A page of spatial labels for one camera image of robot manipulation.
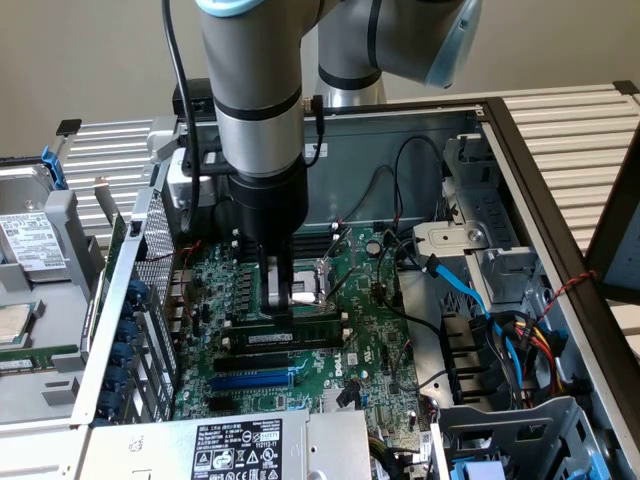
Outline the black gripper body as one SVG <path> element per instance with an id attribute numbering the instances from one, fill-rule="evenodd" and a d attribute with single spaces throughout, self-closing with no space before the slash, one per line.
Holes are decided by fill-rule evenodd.
<path id="1" fill-rule="evenodd" d="M 307 216 L 308 181 L 303 160 L 295 160 L 274 176 L 230 175 L 228 186 L 240 230 L 264 248 L 278 248 Z"/>

